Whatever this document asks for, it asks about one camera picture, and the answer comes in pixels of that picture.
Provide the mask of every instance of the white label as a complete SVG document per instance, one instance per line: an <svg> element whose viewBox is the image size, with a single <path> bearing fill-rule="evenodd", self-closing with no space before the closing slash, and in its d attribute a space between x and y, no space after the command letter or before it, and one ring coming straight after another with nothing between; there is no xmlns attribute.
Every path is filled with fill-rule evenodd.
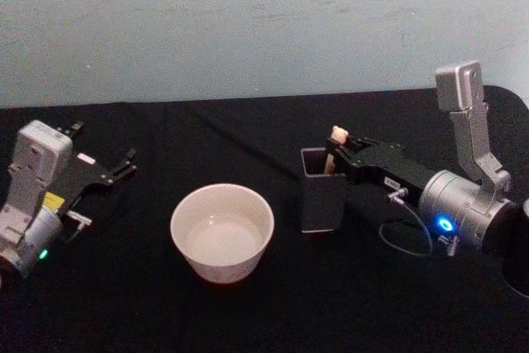
<svg viewBox="0 0 529 353"><path fill-rule="evenodd" d="M393 181L391 178L384 178L384 185L388 185L390 188L393 188L395 190L400 189L400 184L397 181Z"/></svg>
<svg viewBox="0 0 529 353"><path fill-rule="evenodd" d="M84 161L85 163L88 163L89 165L93 165L96 162L95 159L92 159L90 156L85 155L84 153L79 153L77 158Z"/></svg>

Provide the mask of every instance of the yellow label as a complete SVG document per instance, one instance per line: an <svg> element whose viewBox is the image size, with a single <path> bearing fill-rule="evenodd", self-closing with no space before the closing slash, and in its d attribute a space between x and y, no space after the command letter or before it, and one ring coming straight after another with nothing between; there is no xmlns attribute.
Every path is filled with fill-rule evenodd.
<svg viewBox="0 0 529 353"><path fill-rule="evenodd" d="M52 192L46 192L44 196L44 205L47 206L51 211L57 212L64 203L64 199L53 194Z"/></svg>

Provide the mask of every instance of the blue led light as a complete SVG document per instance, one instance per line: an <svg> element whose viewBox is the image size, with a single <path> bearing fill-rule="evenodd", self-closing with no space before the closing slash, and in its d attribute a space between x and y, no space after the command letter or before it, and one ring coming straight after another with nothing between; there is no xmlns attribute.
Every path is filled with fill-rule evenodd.
<svg viewBox="0 0 529 353"><path fill-rule="evenodd" d="M447 217L438 217L437 225L444 231L453 231L454 224Z"/></svg>

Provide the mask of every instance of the black container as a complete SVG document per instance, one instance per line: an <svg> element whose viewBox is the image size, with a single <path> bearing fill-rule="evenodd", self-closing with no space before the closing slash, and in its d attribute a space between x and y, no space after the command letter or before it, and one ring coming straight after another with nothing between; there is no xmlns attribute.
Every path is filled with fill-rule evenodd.
<svg viewBox="0 0 529 353"><path fill-rule="evenodd" d="M344 217L347 182L344 174L324 174L327 152L325 148L301 150L302 216L301 231L313 233L340 228Z"/></svg>
<svg viewBox="0 0 529 353"><path fill-rule="evenodd" d="M505 281L515 291L529 298L529 200L524 202L518 214L502 272Z"/></svg>

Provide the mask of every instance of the sticker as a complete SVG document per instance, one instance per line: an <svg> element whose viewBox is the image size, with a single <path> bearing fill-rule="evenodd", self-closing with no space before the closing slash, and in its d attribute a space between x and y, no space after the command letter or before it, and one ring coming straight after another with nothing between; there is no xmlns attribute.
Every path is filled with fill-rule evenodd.
<svg viewBox="0 0 529 353"><path fill-rule="evenodd" d="M391 178L388 177L384 178L384 185L387 185L395 190L400 189L400 184L397 181L393 181Z"/></svg>
<svg viewBox="0 0 529 353"><path fill-rule="evenodd" d="M44 205L47 206L51 211L59 211L60 206L64 203L64 199L52 192L46 192L44 196Z"/></svg>
<svg viewBox="0 0 529 353"><path fill-rule="evenodd" d="M92 159L90 156L85 155L84 153L79 153L77 158L84 161L85 163L88 163L89 165L93 165L96 162L95 159Z"/></svg>

